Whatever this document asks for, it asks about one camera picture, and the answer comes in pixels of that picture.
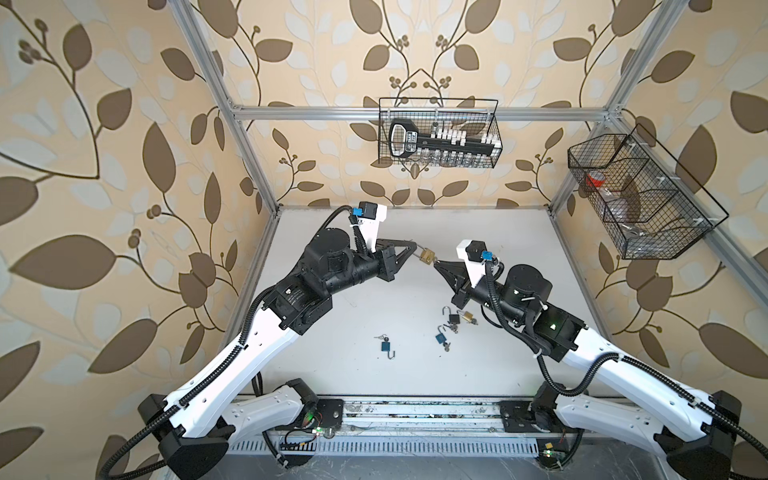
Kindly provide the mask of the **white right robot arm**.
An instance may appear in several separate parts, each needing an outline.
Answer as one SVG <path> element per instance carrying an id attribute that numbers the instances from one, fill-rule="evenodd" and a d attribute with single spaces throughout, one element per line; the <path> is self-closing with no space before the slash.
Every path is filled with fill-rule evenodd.
<path id="1" fill-rule="evenodd" d="M 530 265 L 513 266 L 504 282 L 491 260 L 437 261 L 434 268 L 455 306 L 490 308 L 500 328 L 532 351 L 550 420 L 655 454 L 685 479 L 733 478 L 736 398 L 686 387 L 625 353 L 548 302 L 552 285 Z"/>

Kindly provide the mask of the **brass padlock with key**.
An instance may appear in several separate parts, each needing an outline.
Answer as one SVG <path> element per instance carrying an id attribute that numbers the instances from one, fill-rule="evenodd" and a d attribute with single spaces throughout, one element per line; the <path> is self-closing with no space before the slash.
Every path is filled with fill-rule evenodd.
<path id="1" fill-rule="evenodd" d="M 415 252 L 415 255 L 418 257 L 418 259 L 422 263 L 424 263 L 426 265 L 433 265 L 434 262 L 437 260 L 436 253 L 433 250 L 431 250 L 431 249 L 429 249 L 427 247 L 423 247 L 421 245 L 417 246 L 417 250 Z"/>

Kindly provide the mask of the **small brass padlock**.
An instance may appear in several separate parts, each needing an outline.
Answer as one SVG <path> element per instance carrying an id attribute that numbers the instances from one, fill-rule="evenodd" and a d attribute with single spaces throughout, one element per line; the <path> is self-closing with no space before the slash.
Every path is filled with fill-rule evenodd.
<path id="1" fill-rule="evenodd" d="M 459 314 L 459 317 L 461 319 L 463 319 L 464 321 L 466 321 L 467 323 L 472 324 L 472 325 L 477 325 L 478 324 L 477 319 L 475 318 L 475 316 L 471 312 L 468 312 L 468 311 L 465 311 L 465 310 L 460 310 L 458 312 L 458 314 Z"/>

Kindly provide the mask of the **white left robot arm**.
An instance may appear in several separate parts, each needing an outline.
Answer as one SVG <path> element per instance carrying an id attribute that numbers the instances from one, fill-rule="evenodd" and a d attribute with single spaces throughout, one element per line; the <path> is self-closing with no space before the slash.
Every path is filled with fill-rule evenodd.
<path id="1" fill-rule="evenodd" d="M 415 252 L 413 241 L 364 241 L 325 228 L 306 245 L 282 280 L 252 302 L 241 333 L 195 377 L 165 398 L 151 396 L 140 413 L 158 441 L 163 465 L 179 479 L 199 479 L 239 440 L 301 422 L 317 397 L 301 379 L 238 400 L 282 350 L 333 307 L 335 293 L 378 278 L 391 281 Z"/>

